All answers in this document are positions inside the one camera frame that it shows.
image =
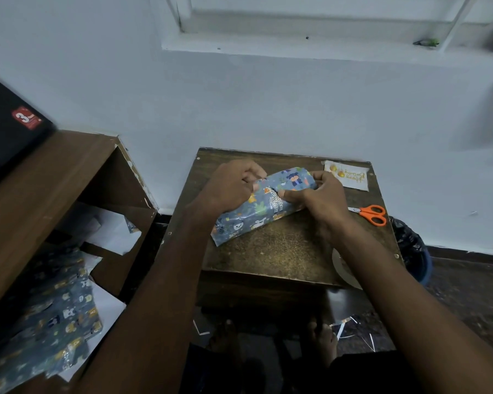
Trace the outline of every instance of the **black trash bag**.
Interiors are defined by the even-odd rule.
[[[404,264],[409,269],[411,265],[420,262],[420,258],[426,249],[424,241],[419,234],[409,228],[402,220],[389,216],[389,221],[393,226],[394,236],[398,242]]]

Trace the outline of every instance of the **tape roll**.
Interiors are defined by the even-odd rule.
[[[357,289],[362,289],[360,283],[358,283],[358,281],[352,274],[351,269],[348,267],[347,263],[343,260],[343,258],[340,256],[340,253],[338,253],[336,249],[332,250],[332,264],[334,265],[336,273],[340,276],[340,278],[343,279],[343,281]]]

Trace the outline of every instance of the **orange scissors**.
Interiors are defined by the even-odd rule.
[[[387,224],[387,219],[384,217],[385,209],[377,204],[372,204],[369,207],[362,208],[349,207],[348,209],[353,213],[360,214],[363,218],[367,219],[371,224],[377,227],[383,227]]]

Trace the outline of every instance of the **bare foot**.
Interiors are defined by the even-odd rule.
[[[313,360],[328,368],[336,358],[338,339],[328,324],[323,324],[321,331],[317,330],[316,319],[313,319],[306,328],[306,340],[309,342],[309,349],[306,352]]]
[[[217,325],[216,331],[210,338],[207,349],[212,352],[224,354],[230,357],[237,369],[241,367],[241,351],[237,339],[237,330],[234,323],[227,319],[225,323]]]

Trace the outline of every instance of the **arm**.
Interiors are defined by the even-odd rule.
[[[430,295],[371,234],[350,216],[341,183],[313,172],[316,191],[283,191],[302,202],[320,233],[358,279],[396,347],[429,392],[493,392],[493,349]]]
[[[78,392],[177,392],[190,341],[197,282],[210,232],[246,202],[265,171],[248,160],[222,164],[184,210],[128,308],[100,346]]]

